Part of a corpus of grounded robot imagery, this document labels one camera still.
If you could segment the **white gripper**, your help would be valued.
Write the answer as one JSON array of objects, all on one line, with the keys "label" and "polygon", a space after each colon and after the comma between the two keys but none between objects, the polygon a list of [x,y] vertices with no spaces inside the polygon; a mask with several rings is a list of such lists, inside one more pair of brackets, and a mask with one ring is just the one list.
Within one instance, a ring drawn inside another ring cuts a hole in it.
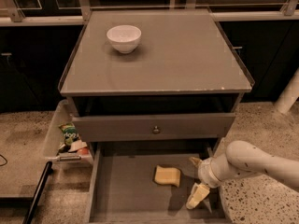
[{"label": "white gripper", "polygon": [[189,161],[198,168],[198,178],[201,180],[200,184],[195,183],[192,186],[192,191],[186,202],[187,209],[194,209],[201,201],[203,201],[210,192],[210,188],[214,189],[221,185],[220,180],[214,175],[211,162],[208,158],[201,160],[196,157],[189,157]]}]

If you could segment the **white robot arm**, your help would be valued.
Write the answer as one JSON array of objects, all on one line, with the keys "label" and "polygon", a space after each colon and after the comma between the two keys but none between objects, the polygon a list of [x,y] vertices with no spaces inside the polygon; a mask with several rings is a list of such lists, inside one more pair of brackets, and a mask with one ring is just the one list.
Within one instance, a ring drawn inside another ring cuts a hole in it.
[{"label": "white robot arm", "polygon": [[230,143],[218,157],[205,160],[190,157],[197,168],[200,183],[195,183],[186,202],[187,209],[194,209],[203,201],[211,189],[219,187],[225,180],[242,179],[264,174],[279,183],[299,190],[299,162],[271,155],[246,141]]}]

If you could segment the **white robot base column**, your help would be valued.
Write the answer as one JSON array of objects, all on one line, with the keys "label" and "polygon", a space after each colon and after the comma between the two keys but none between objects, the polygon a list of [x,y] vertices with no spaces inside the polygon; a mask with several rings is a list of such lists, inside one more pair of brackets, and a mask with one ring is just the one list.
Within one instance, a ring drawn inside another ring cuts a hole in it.
[{"label": "white robot base column", "polygon": [[294,75],[275,102],[278,112],[286,114],[299,98],[299,76]]}]

